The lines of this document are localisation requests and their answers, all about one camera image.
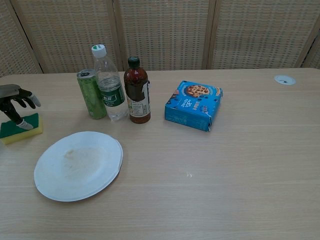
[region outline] paper plate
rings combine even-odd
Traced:
[[[109,135],[77,132],[60,139],[39,158],[36,188],[49,199],[71,202],[88,198],[117,176],[122,164],[120,143]]]

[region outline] wooden table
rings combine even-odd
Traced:
[[[33,91],[44,121],[43,134],[0,145],[1,240],[320,239],[319,70],[148,75],[152,117],[142,125],[90,119],[75,73],[0,79]],[[281,85],[275,75],[297,82]],[[164,120],[164,105],[182,80],[223,88],[211,132]],[[80,131],[118,139],[121,171],[88,199],[47,199],[34,185],[36,162],[54,142]]]

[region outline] cookie box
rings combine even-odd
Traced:
[[[219,87],[182,81],[165,104],[164,118],[209,132],[222,96]]]

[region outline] water bottle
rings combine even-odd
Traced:
[[[103,44],[94,45],[91,50],[95,58],[94,69],[97,84],[106,112],[111,120],[119,120],[128,115],[128,104],[125,101],[117,67],[107,56],[107,50]]]

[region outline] green scouring pad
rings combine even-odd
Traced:
[[[38,113],[30,116],[24,116],[23,119],[33,126],[33,129],[25,130],[18,126],[13,121],[3,122],[0,128],[0,140],[4,144],[11,144],[31,136],[42,134],[43,125],[42,119]]]

